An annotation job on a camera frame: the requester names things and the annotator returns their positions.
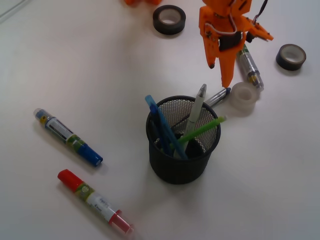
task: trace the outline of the black mesh pen cup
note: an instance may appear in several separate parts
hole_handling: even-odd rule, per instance
[[[194,102],[194,97],[172,96],[157,104],[177,139],[184,134]],[[216,113],[204,103],[195,128],[216,118],[218,118]],[[174,158],[161,151],[160,140],[150,114],[146,120],[146,135],[149,140],[150,164],[158,177],[170,184],[187,184],[204,172],[211,153],[220,140],[221,127],[218,125],[189,141],[185,150],[187,160]]]

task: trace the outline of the silver pen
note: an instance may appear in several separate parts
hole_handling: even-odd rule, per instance
[[[205,103],[208,104],[211,108],[213,108],[215,105],[217,105],[223,99],[225,99],[225,97],[228,96],[230,92],[231,92],[230,87],[225,88],[222,91],[218,92],[213,97],[209,98],[207,101],[205,101]]]
[[[206,97],[206,91],[207,91],[207,85],[203,84],[202,87],[200,88],[198,94],[195,97],[194,104],[191,108],[190,116],[188,118],[188,122],[186,123],[186,127],[183,132],[183,136],[190,134],[195,129],[196,122],[200,116],[202,105],[203,105],[205,97]],[[184,151],[186,151],[187,146],[188,146],[188,141],[186,143],[182,144]],[[177,151],[174,151],[173,157],[179,158]]]
[[[260,72],[253,60],[246,45],[236,54],[236,59],[239,63],[241,73],[249,83],[256,87],[258,91],[264,90],[264,83],[260,77]]]

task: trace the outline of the white pen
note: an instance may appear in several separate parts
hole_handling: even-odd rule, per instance
[[[194,104],[191,108],[190,116],[188,118],[188,122],[186,124],[183,136],[188,135],[189,133],[193,132],[196,126],[196,122],[199,118],[200,112],[202,105],[204,103],[205,97],[206,97],[206,91],[207,91],[207,84],[203,84],[202,87],[200,88],[198,94],[196,95]],[[185,151],[188,146],[188,142],[183,144],[183,150]],[[180,158],[179,154],[177,151],[174,151],[173,156],[175,158]]]

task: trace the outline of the orange object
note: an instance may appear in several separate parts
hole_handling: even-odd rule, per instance
[[[128,5],[132,5],[136,2],[138,2],[139,0],[124,0],[126,4]],[[154,4],[154,5],[158,5],[161,3],[162,0],[145,0],[148,3]]]
[[[250,11],[252,0],[203,0],[199,28],[203,37],[206,61],[211,69],[219,58],[222,86],[227,88],[233,77],[236,53],[241,51],[249,34],[264,40],[274,38],[259,25],[242,16]]]

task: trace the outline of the blue pen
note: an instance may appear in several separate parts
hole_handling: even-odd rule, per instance
[[[158,112],[157,108],[154,105],[151,105],[150,112],[151,112],[153,123],[155,125],[156,134],[159,137],[163,151],[165,154],[172,156],[172,151],[171,151],[170,145],[169,145],[167,138],[166,138],[166,135],[164,134],[162,127],[161,127],[161,120],[160,120],[160,116],[159,116],[159,112]]]
[[[183,150],[182,146],[180,145],[180,143],[176,139],[175,134],[172,132],[172,130],[171,130],[171,128],[170,128],[165,116],[163,115],[161,110],[158,108],[155,100],[152,98],[151,95],[148,95],[148,96],[145,97],[145,101],[148,103],[149,107],[151,107],[153,105],[158,110],[158,114],[160,116],[160,120],[161,120],[161,124],[162,124],[162,127],[163,127],[163,131],[167,135],[169,140],[172,142],[172,144],[173,144],[175,150],[177,151],[177,153],[180,155],[180,157],[182,159],[188,159],[188,156],[186,155],[186,153]]]

